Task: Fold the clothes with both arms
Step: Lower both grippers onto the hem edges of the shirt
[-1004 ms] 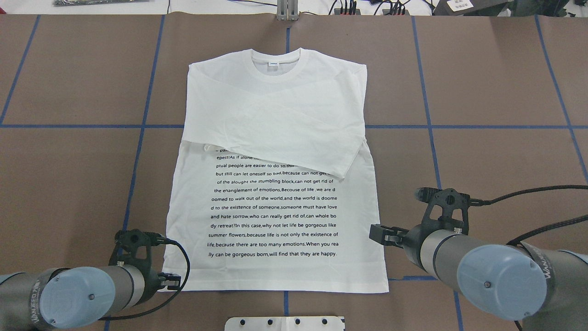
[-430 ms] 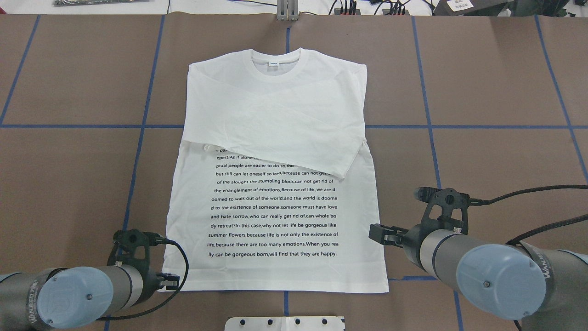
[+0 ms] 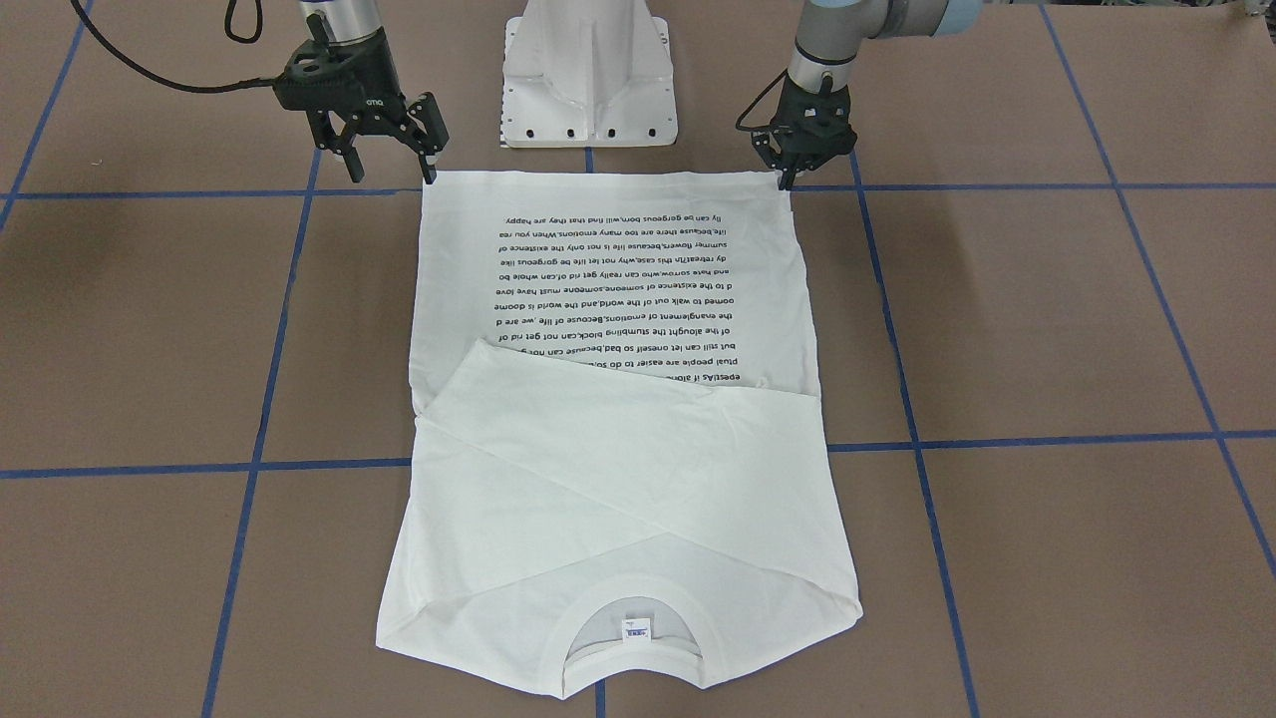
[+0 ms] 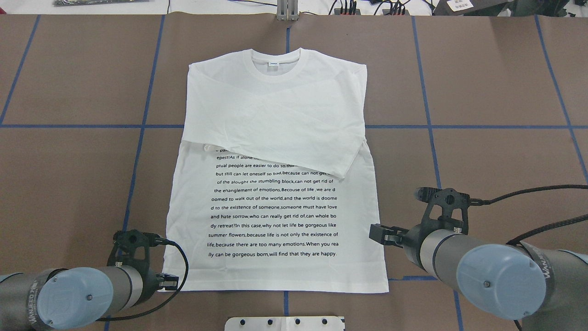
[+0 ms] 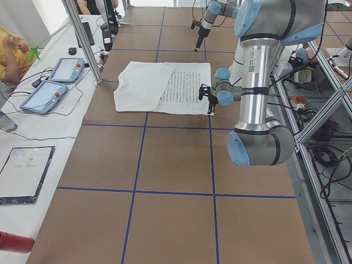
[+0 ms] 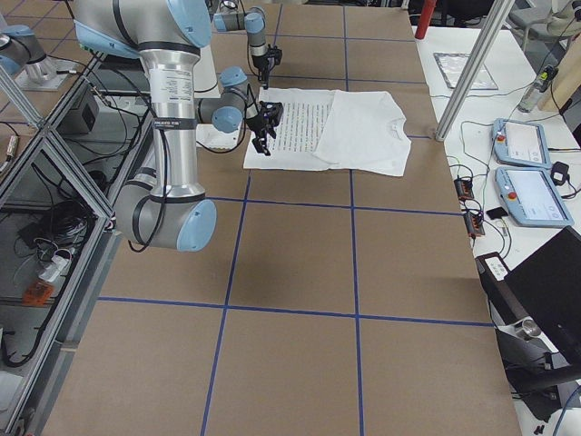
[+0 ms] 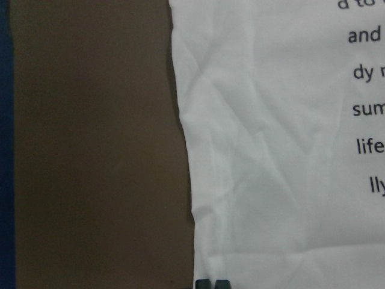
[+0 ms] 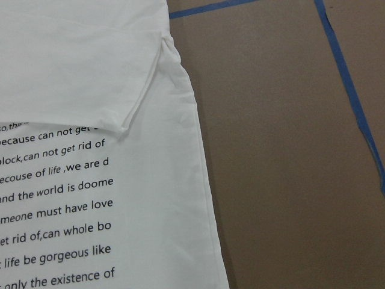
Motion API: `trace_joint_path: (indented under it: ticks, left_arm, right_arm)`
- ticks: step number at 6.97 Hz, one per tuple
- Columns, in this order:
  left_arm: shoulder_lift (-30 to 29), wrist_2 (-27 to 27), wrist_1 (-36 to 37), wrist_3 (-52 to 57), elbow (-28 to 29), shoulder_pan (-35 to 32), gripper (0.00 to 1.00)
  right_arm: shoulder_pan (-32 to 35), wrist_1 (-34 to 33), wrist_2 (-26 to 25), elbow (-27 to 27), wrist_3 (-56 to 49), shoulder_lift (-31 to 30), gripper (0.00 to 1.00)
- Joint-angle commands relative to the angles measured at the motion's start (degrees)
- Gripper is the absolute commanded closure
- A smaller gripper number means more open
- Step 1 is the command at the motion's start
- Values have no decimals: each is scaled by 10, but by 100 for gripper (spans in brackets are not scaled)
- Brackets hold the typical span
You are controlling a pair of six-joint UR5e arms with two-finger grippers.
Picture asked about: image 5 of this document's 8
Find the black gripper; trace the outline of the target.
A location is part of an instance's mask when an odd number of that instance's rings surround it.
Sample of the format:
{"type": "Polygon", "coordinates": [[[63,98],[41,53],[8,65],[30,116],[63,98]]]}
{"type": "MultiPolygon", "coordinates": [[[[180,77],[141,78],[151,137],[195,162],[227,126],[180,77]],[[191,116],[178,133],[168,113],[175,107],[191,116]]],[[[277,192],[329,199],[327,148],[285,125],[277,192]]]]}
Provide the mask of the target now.
{"type": "Polygon", "coordinates": [[[198,33],[199,33],[199,37],[197,39],[197,43],[196,43],[194,52],[198,52],[198,50],[200,49],[200,47],[202,45],[203,39],[209,35],[210,29],[207,29],[207,28],[204,28],[203,26],[200,26],[198,33]]]}
{"type": "Polygon", "coordinates": [[[216,96],[209,93],[208,94],[208,101],[209,101],[209,107],[208,107],[207,114],[213,114],[213,107],[215,107],[215,105],[218,104],[218,99],[216,96]]]}

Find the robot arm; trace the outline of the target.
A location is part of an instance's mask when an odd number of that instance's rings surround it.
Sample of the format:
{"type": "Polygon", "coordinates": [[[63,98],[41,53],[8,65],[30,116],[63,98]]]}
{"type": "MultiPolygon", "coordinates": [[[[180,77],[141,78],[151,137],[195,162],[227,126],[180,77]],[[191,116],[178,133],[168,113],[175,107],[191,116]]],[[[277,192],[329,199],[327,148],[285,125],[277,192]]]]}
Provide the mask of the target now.
{"type": "Polygon", "coordinates": [[[240,5],[238,5],[238,1],[210,1],[204,18],[200,21],[196,21],[194,19],[191,24],[192,30],[196,26],[199,28],[199,36],[194,51],[197,52],[200,49],[203,40],[208,37],[219,15],[226,18],[235,19],[237,17],[239,9],[240,5]]]}
{"type": "Polygon", "coordinates": [[[239,121],[227,139],[228,152],[240,166],[272,166],[294,151],[290,130],[267,107],[272,53],[318,38],[323,30],[324,1],[212,1],[199,30],[207,36],[217,16],[235,19],[235,35],[244,50],[241,88],[229,84],[230,72],[219,69],[208,94],[211,103],[240,101],[239,121]]]}

